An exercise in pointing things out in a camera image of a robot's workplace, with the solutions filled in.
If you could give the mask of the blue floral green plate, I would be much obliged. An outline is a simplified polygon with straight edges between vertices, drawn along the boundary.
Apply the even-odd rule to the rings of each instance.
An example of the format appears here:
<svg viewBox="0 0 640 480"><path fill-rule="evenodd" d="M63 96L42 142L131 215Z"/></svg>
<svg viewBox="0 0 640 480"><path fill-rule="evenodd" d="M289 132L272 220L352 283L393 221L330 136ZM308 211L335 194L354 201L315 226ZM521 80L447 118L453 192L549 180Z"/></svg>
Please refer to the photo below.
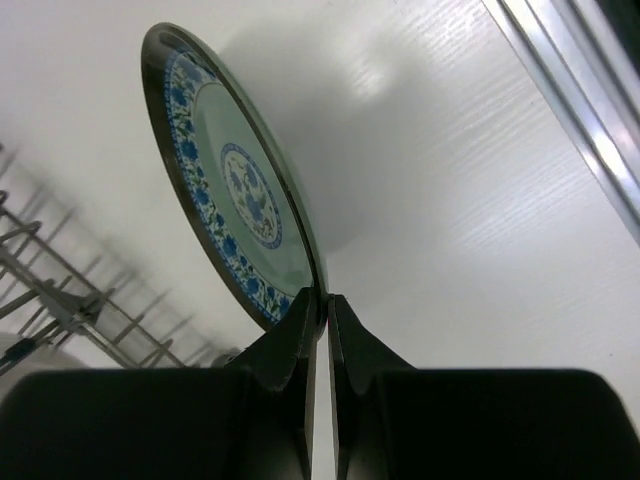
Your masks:
<svg viewBox="0 0 640 480"><path fill-rule="evenodd" d="M141 77L170 183L208 260L249 317L277 324L326 261L297 169L221 57L183 27L144 36Z"/></svg>

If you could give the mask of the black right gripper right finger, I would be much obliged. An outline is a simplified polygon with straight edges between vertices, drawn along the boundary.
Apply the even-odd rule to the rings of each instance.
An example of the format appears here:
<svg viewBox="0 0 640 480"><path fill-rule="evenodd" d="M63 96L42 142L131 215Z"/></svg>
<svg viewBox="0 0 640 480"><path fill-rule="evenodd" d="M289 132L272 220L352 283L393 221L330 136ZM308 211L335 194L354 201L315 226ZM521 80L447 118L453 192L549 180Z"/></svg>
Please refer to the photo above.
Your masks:
<svg viewBox="0 0 640 480"><path fill-rule="evenodd" d="M378 377L412 366L363 325L343 295L329 300L327 331L336 477L387 479Z"/></svg>

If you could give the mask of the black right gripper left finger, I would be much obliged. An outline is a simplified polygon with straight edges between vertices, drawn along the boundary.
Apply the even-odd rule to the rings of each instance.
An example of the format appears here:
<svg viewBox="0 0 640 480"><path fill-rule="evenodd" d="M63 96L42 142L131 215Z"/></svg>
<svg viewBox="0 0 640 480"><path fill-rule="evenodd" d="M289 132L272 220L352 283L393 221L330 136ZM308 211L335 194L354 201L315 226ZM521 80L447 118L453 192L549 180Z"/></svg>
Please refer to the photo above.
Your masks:
<svg viewBox="0 0 640 480"><path fill-rule="evenodd" d="M319 300L304 287L285 316L220 372L222 479L309 479Z"/></svg>

